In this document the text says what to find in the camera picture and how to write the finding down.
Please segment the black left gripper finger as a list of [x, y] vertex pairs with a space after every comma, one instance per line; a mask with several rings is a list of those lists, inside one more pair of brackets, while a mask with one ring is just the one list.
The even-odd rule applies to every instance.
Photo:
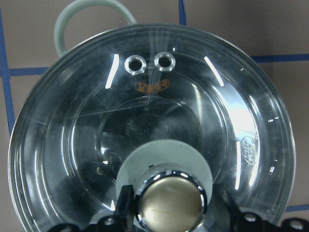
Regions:
[[122, 186], [114, 213], [121, 232], [130, 232], [134, 221], [134, 191], [132, 185]]

